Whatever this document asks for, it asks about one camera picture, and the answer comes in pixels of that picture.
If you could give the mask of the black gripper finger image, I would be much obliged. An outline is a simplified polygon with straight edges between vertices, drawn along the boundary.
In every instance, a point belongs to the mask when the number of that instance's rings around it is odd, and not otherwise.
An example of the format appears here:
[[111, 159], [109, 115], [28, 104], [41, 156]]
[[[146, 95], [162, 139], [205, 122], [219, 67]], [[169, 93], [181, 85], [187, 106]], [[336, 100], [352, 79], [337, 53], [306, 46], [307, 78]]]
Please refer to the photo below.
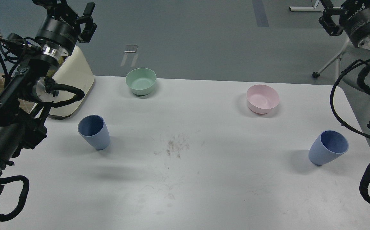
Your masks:
[[87, 3], [86, 7], [83, 12], [83, 18], [86, 20], [92, 19], [92, 13], [94, 11], [96, 4], [95, 3]]

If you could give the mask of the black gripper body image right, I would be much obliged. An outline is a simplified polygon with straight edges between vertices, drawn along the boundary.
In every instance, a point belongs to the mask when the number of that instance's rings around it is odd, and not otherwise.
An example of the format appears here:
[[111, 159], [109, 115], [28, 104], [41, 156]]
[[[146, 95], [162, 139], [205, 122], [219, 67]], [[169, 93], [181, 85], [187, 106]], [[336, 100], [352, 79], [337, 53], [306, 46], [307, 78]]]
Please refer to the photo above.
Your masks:
[[330, 0], [320, 1], [324, 10], [319, 23], [329, 36], [347, 34], [355, 48], [366, 45], [370, 35], [370, 0], [346, 0], [335, 8]]

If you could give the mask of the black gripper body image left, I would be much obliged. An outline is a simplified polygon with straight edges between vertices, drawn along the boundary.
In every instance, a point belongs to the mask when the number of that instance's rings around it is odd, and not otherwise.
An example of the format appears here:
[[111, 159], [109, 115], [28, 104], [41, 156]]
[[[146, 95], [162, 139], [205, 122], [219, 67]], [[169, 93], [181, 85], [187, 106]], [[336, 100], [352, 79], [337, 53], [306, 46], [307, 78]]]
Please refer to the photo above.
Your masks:
[[37, 40], [55, 43], [72, 53], [77, 42], [89, 43], [97, 29], [93, 19], [78, 15], [66, 0], [33, 0], [46, 9], [46, 19], [36, 34]]

